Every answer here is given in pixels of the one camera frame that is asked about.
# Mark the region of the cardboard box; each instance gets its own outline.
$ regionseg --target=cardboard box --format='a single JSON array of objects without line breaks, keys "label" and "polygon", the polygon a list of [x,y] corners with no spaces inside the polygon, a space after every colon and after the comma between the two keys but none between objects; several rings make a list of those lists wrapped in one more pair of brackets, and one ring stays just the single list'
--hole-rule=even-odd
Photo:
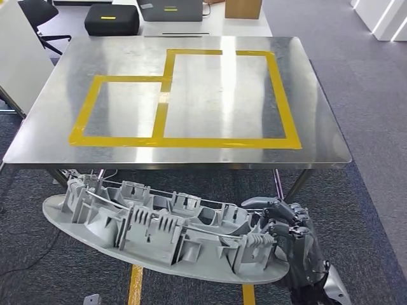
[{"label": "cardboard box", "polygon": [[258,19],[262,0],[226,0],[225,18]]}]

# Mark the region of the white table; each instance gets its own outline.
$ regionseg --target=white table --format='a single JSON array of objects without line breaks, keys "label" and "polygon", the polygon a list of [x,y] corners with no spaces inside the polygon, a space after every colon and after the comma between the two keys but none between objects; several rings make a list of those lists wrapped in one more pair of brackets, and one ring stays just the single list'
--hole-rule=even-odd
[{"label": "white table", "polygon": [[[257,20],[230,19],[224,17],[224,3],[211,4],[211,14],[202,22],[145,22],[136,0],[113,0],[113,4],[135,5],[140,16],[139,35],[143,36],[273,36],[263,8]],[[204,13],[208,13],[207,5]]]},{"label": "white table", "polygon": [[54,66],[17,0],[0,4],[0,86],[28,114]]}]

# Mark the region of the yellow tape outline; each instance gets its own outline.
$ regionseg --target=yellow tape outline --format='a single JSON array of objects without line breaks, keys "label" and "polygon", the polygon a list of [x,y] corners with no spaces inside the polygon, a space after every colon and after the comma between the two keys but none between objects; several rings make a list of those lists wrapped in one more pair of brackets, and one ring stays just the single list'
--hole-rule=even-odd
[{"label": "yellow tape outline", "polygon": [[[274,53],[270,51],[236,50],[237,56],[264,56],[269,68],[277,108],[280,113],[285,138],[267,139],[218,139],[218,138],[166,138],[164,137],[169,94],[172,85],[176,55],[222,55],[222,50],[168,49],[162,76],[103,76],[95,75],[69,142],[72,146],[96,147],[186,147],[186,148],[247,148],[247,149],[301,149],[285,91],[281,80]],[[92,109],[102,83],[161,83],[154,126],[150,138],[84,136]]]}]

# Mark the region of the gray plastic part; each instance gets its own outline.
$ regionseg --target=gray plastic part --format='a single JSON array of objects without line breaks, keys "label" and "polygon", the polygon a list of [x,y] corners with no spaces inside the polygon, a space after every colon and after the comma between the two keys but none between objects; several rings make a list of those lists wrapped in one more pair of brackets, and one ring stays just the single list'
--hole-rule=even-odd
[{"label": "gray plastic part", "polygon": [[[103,187],[94,175],[68,181],[43,212],[59,229],[102,253],[162,273],[226,283],[272,283],[289,265],[276,239],[251,227],[230,203],[153,190],[135,182]],[[205,207],[217,204],[219,208]]]},{"label": "gray plastic part", "polygon": [[98,294],[88,295],[84,299],[84,305],[102,305],[102,298]]},{"label": "gray plastic part", "polygon": [[352,305],[349,294],[343,284],[338,271],[332,265],[329,267],[329,272],[323,289],[330,299],[339,302],[341,305]]}]

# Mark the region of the yellow floor tape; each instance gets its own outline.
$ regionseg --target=yellow floor tape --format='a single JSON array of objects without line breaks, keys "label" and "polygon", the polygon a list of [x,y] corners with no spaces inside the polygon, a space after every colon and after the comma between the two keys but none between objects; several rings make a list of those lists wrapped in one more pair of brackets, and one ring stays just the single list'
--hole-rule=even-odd
[{"label": "yellow floor tape", "polygon": [[[143,283],[143,268],[133,265],[131,267],[131,278],[130,289],[128,290],[128,305],[140,305],[141,299],[141,287]],[[256,305],[254,298],[254,286],[242,285],[243,305]]]},{"label": "yellow floor tape", "polygon": [[242,285],[243,305],[256,305],[254,285]]},{"label": "yellow floor tape", "polygon": [[128,290],[128,305],[140,305],[142,282],[143,268],[133,265],[133,267],[131,267],[130,289]]}]

